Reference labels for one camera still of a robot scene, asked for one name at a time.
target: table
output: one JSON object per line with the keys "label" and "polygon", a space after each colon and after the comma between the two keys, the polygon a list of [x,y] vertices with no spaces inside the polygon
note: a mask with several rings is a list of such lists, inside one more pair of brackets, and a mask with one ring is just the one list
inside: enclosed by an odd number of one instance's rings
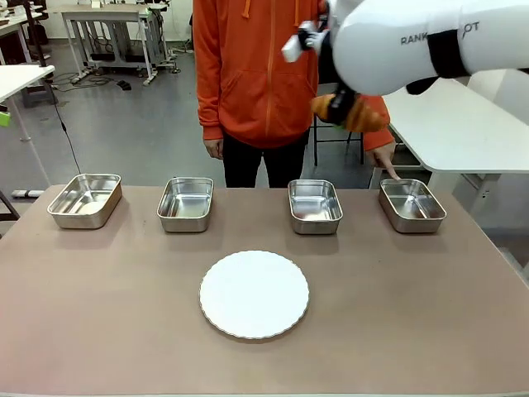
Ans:
{"label": "table", "polygon": [[[89,74],[89,69],[82,69],[75,54],[74,43],[69,34],[68,23],[74,31],[74,39],[77,41],[79,53],[84,66],[94,67],[145,67],[148,79],[144,85],[148,85],[158,74],[152,65],[159,65],[166,61],[168,57],[167,45],[164,35],[159,34],[163,28],[160,26],[160,11],[151,11],[145,4],[106,4],[101,8],[92,8],[90,5],[64,5],[51,7],[48,13],[60,13],[63,17],[64,29],[68,37],[68,42],[72,50],[72,56],[79,72],[78,79],[82,79]],[[92,43],[88,37],[98,37],[98,32],[94,22],[104,22],[112,43],[112,53],[114,60],[93,60],[91,54],[100,46],[97,41]],[[126,60],[125,52],[130,49],[130,37],[126,28],[127,22],[138,24],[140,30],[141,44],[145,62],[134,62]]]}
{"label": "table", "polygon": [[46,66],[41,68],[37,65],[2,65],[0,66],[0,102],[4,99],[7,100],[7,107],[9,112],[14,116],[19,132],[21,135],[21,141],[26,142],[31,147],[33,156],[39,166],[39,170],[45,179],[46,187],[50,186],[50,179],[46,173],[44,166],[42,165],[41,158],[36,152],[35,145],[31,141],[30,136],[27,133],[26,127],[22,116],[18,111],[17,104],[12,98],[14,93],[17,93],[21,89],[28,87],[35,83],[37,80],[42,79],[46,75],[50,74],[55,70],[54,66]]}
{"label": "table", "polygon": [[[40,17],[42,14],[38,12],[32,12],[31,15],[34,18]],[[28,64],[31,63],[30,51],[27,49],[26,38],[24,37],[24,31],[22,30],[22,23],[27,21],[26,14],[8,18],[9,23],[7,25],[0,26],[0,37],[7,36],[14,31],[18,33],[18,40],[24,51],[24,58]],[[5,65],[6,61],[3,59],[2,49],[0,49],[0,65]]]}
{"label": "table", "polygon": [[529,173],[529,126],[463,84],[439,79],[422,95],[403,88],[384,100],[396,133],[433,172],[433,190],[453,191],[460,175],[478,189],[472,213],[501,174]]}
{"label": "table", "polygon": [[[0,241],[3,393],[529,391],[529,290],[448,194],[436,235],[398,234],[377,192],[339,190],[338,234],[304,237],[283,189],[216,189],[208,230],[187,235],[163,232],[157,187],[124,187],[102,229],[59,230],[59,191]],[[305,317],[274,340],[235,340],[200,311],[206,271],[244,250],[288,257],[309,283]]]}

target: black wire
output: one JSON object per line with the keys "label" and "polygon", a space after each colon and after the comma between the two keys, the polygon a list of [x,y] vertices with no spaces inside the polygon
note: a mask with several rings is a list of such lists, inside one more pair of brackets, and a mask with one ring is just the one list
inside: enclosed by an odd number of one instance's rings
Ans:
{"label": "black wire", "polygon": [[[112,47],[112,44],[110,44],[110,40],[108,40],[108,38],[106,38],[105,36],[94,37],[90,34],[90,32],[88,33],[88,36],[92,38],[94,44],[98,43],[98,45],[104,45],[106,52],[112,53],[114,51],[114,47]],[[99,39],[104,39],[106,43],[100,42]]]}
{"label": "black wire", "polygon": [[63,122],[62,117],[60,116],[59,109],[57,108],[56,98],[54,98],[53,106],[55,107],[55,111],[57,112],[57,117],[60,120],[60,126],[62,127],[62,129],[64,131],[64,134],[66,135],[66,138],[68,138],[69,148],[72,151],[72,156],[74,157],[75,166],[77,167],[77,171],[79,172],[79,174],[82,174],[81,168],[79,167],[79,163],[77,161],[77,156],[75,155],[74,146],[72,145],[72,140],[69,139],[68,131],[66,131],[66,126],[65,126],[65,124]]}
{"label": "black wire", "polygon": [[[83,81],[80,81],[77,84],[72,84],[71,79],[66,80],[64,78],[60,79],[59,82],[54,80],[52,84],[55,86],[55,90],[60,91],[61,93],[67,93],[68,91],[74,91],[75,89],[102,87],[103,85],[107,85],[111,81],[116,81],[116,80],[111,77],[96,76],[96,77],[88,78],[87,81],[92,84],[84,84]],[[73,85],[73,87],[67,88],[67,89],[59,88],[60,86],[63,86],[63,85]]]}

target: white plate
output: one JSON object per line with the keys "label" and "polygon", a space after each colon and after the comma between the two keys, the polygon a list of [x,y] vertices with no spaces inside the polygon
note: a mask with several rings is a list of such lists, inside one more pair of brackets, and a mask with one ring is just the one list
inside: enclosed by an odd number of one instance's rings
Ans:
{"label": "white plate", "polygon": [[280,255],[243,251],[218,261],[200,286],[207,319],[235,337],[262,339],[290,329],[305,314],[308,284]]}

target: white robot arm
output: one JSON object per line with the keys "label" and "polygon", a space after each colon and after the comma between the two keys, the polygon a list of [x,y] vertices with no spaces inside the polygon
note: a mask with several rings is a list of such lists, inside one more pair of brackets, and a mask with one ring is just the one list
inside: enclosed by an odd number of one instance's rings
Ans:
{"label": "white robot arm", "polygon": [[435,79],[529,67],[529,0],[330,0],[328,30],[304,22],[287,61],[313,48],[355,93],[421,93]]}

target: stainless steel container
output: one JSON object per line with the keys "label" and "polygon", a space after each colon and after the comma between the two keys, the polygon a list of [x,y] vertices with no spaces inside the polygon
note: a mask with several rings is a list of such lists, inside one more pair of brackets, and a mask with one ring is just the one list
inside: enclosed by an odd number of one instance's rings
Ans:
{"label": "stainless steel container", "polygon": [[331,182],[299,179],[288,184],[292,227],[298,234],[334,234],[343,217]]}
{"label": "stainless steel container", "polygon": [[158,206],[162,227],[170,233],[204,232],[212,197],[213,181],[209,178],[172,178]]}
{"label": "stainless steel container", "polygon": [[119,175],[81,174],[51,202],[48,213],[64,229],[99,229],[121,197]]}
{"label": "stainless steel container", "polygon": [[445,209],[420,180],[383,180],[379,201],[397,232],[435,233],[446,218]]}

